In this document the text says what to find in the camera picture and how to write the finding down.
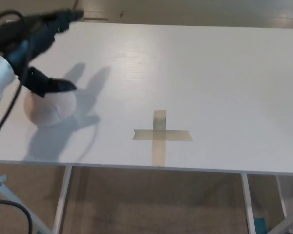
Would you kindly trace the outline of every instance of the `table leg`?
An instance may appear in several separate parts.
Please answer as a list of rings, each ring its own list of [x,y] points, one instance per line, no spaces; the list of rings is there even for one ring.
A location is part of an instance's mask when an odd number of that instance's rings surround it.
[[[66,195],[70,183],[70,177],[72,174],[72,166],[66,166],[65,167],[65,173],[64,173],[64,178],[62,182],[62,187],[61,187],[61,192],[60,192],[60,197],[59,197],[59,202],[57,206],[57,211],[55,213],[55,218],[54,218],[54,224],[53,224],[53,232],[54,234],[59,234],[61,230],[61,225],[62,225],[62,216],[63,216],[63,211],[66,205]]]
[[[268,234],[284,234],[293,226],[293,213],[288,215],[281,223],[273,228]]]
[[[30,213],[33,224],[43,232],[43,234],[54,234],[36,215],[33,213],[27,206],[24,205],[24,203],[17,197],[15,194],[9,190],[5,184],[2,182],[2,177],[0,177],[0,197],[3,199],[7,199],[16,203],[21,204],[24,206]]]
[[[249,234],[256,234],[248,175],[241,174],[241,180],[242,180],[244,204],[245,204],[246,219],[248,222]]]

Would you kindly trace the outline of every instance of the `teal object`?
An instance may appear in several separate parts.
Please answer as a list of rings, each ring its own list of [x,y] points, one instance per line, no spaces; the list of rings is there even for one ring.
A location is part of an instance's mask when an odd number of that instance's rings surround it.
[[[267,227],[264,218],[255,218],[254,224],[256,234],[267,234]]]

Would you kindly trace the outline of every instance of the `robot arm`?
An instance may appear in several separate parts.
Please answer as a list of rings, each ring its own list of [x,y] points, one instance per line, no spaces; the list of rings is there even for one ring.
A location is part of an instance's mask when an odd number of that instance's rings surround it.
[[[47,51],[55,41],[54,36],[69,29],[71,22],[83,16],[83,11],[62,10],[42,15],[25,17],[0,26],[0,96],[4,89],[22,74],[29,50],[28,39],[32,42],[30,60]],[[27,70],[27,78],[22,83],[31,92],[44,97],[46,93],[75,90],[68,80],[49,78],[34,67]]]

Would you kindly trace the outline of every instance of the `pink ball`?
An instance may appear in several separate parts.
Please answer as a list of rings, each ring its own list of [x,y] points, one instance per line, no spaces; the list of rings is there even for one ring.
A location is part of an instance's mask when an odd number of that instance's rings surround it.
[[[74,114],[76,97],[74,92],[49,93],[44,97],[28,92],[24,109],[29,120],[35,125],[52,126]]]

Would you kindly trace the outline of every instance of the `table top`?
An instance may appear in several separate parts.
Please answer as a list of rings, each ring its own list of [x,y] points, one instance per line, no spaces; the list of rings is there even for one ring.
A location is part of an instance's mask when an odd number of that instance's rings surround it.
[[[0,162],[293,174],[293,29],[80,22],[32,65],[75,82],[77,110],[37,128],[23,89]]]

